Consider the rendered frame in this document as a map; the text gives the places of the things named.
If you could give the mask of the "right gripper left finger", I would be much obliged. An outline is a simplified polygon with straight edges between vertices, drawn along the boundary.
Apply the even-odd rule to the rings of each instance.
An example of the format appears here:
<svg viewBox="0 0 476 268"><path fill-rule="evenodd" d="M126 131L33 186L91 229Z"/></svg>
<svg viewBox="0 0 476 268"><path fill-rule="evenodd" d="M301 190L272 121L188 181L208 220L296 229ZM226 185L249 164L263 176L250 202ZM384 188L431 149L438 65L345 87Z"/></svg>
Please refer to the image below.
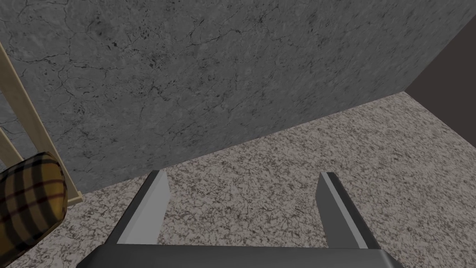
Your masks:
<svg viewBox="0 0 476 268"><path fill-rule="evenodd" d="M107 237L106 243L156 244L170 197L166 171L152 171Z"/></svg>

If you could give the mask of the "wooden chair with plaid cushion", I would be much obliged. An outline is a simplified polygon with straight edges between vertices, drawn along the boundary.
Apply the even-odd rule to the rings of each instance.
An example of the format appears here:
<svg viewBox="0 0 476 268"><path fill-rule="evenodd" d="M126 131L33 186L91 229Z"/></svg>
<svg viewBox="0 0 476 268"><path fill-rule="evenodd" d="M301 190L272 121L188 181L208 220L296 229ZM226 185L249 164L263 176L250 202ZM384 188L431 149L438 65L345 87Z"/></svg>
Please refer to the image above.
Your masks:
<svg viewBox="0 0 476 268"><path fill-rule="evenodd" d="M67 208L82 202L3 45L0 91L37 149L24 159L0 128L0 268L37 245L64 220Z"/></svg>

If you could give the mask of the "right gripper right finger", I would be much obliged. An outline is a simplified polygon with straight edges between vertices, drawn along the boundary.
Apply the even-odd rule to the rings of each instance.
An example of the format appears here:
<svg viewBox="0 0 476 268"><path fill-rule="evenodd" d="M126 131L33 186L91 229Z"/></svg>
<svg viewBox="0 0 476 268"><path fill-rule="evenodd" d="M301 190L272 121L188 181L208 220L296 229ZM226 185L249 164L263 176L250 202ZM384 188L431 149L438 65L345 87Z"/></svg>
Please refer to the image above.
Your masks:
<svg viewBox="0 0 476 268"><path fill-rule="evenodd" d="M320 173L315 198L328 247L381 249L334 172Z"/></svg>

